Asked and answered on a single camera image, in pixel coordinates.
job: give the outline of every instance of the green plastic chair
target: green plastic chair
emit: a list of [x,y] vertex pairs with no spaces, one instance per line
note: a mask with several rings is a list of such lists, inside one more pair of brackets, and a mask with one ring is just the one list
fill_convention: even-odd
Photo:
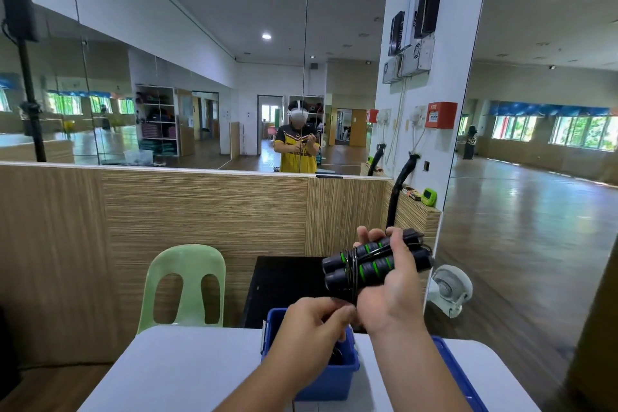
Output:
[[[155,293],[159,282],[168,274],[182,277],[181,302],[172,324],[182,326],[223,326],[223,299],[226,287],[226,263],[219,251],[204,244],[181,244],[166,249],[150,264],[144,286],[142,314],[137,334],[149,327],[159,325],[155,322]],[[219,281],[219,322],[206,324],[205,309],[201,297],[201,280],[208,274]]]

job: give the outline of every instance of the person's left hand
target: person's left hand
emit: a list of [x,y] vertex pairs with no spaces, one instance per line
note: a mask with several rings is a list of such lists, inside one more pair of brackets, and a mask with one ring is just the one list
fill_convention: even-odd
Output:
[[325,369],[336,341],[345,340],[345,328],[355,319],[356,308],[344,301],[301,298],[287,309],[265,363],[296,394]]

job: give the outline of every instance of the white table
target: white table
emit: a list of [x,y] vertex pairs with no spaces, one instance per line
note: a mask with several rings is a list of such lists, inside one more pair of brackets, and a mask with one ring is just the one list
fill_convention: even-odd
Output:
[[[349,399],[297,402],[295,412],[392,411],[369,337],[355,334],[355,340],[361,368]],[[210,411],[259,365],[260,344],[259,329],[152,327],[135,337],[80,411]],[[490,412],[539,410],[489,347],[473,340],[446,344]]]

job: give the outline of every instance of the red box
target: red box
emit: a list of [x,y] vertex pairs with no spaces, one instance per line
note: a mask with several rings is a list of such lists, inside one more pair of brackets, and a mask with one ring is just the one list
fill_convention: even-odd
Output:
[[375,124],[376,122],[378,122],[378,110],[376,109],[367,110],[367,122],[372,123],[372,124]]
[[457,116],[457,103],[440,101],[429,103],[427,106],[427,120],[425,127],[433,129],[453,129]]

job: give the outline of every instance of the window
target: window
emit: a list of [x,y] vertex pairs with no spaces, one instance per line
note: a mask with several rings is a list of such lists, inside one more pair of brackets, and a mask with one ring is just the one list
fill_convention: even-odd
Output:
[[618,117],[559,117],[550,143],[612,151],[618,145]]
[[262,122],[274,123],[274,111],[278,109],[278,106],[262,105]]
[[9,100],[6,97],[4,88],[0,88],[0,111],[11,111],[11,108],[9,108]]
[[118,110],[120,114],[135,114],[135,104],[131,98],[118,100]]
[[81,112],[81,97],[48,93],[50,109],[56,114],[77,115]]
[[461,119],[459,119],[459,132],[457,135],[464,136],[467,134],[468,128],[468,115],[464,114]]
[[530,142],[536,125],[536,116],[498,116],[491,137]]
[[100,113],[102,105],[105,105],[105,108],[107,109],[106,112],[112,112],[112,101],[109,98],[90,96],[90,108],[92,108],[92,112]]

